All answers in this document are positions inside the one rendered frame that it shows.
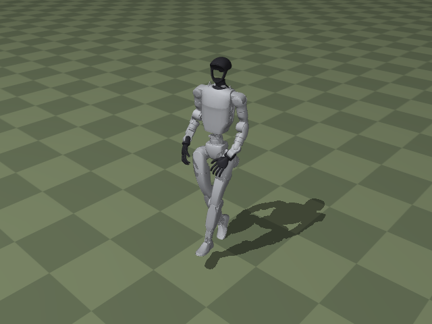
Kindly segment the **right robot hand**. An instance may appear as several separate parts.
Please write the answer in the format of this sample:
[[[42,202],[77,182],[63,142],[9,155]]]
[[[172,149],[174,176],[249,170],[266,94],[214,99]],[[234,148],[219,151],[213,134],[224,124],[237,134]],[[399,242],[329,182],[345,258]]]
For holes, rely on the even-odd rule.
[[[182,162],[186,165],[189,165],[189,161],[186,159],[186,155],[189,157],[190,155],[188,154],[188,146],[190,145],[190,139],[191,137],[187,136],[185,141],[182,142],[183,147],[182,147]]]

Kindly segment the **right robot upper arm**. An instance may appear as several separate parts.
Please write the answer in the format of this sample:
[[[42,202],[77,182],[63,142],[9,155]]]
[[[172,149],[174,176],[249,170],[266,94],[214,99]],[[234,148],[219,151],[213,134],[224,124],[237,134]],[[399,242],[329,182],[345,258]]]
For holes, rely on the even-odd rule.
[[[194,119],[197,119],[198,121],[202,121],[202,104],[201,104],[201,93],[203,88],[206,85],[200,84],[193,90],[194,95],[194,104],[196,106],[196,109],[194,110],[192,117]]]

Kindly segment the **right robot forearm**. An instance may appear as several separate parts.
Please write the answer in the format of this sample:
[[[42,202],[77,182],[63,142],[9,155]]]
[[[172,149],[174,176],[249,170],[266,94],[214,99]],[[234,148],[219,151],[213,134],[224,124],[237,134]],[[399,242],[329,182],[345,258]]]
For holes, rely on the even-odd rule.
[[[185,141],[187,136],[191,137],[190,141],[192,141],[192,137],[194,136],[194,133],[195,133],[197,127],[199,126],[199,124],[200,124],[199,121],[197,121],[196,119],[191,117],[189,126],[187,127],[186,132],[185,132],[185,136],[182,139],[183,142]]]

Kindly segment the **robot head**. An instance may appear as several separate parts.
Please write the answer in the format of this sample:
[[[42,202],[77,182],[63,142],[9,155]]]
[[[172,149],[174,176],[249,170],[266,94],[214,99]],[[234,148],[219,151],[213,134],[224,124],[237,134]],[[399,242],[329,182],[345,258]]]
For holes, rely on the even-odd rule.
[[[210,63],[210,67],[211,67],[211,77],[212,77],[212,80],[215,82],[215,86],[213,85],[213,88],[217,89],[217,90],[225,89],[226,87],[223,88],[221,86],[226,85],[225,79],[224,79],[225,75],[227,74],[227,71],[232,68],[232,64],[231,64],[230,60],[225,58],[225,57],[218,57]],[[213,70],[219,70],[220,72],[223,72],[222,78],[215,78],[213,75]]]

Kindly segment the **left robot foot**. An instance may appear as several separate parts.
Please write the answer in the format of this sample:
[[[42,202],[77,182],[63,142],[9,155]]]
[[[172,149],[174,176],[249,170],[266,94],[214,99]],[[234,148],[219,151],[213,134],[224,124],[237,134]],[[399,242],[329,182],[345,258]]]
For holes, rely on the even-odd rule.
[[[201,244],[200,248],[195,253],[196,256],[203,257],[209,253],[210,249],[213,248],[213,241],[211,240],[210,244],[208,244],[208,242],[209,241],[207,240],[207,242]]]

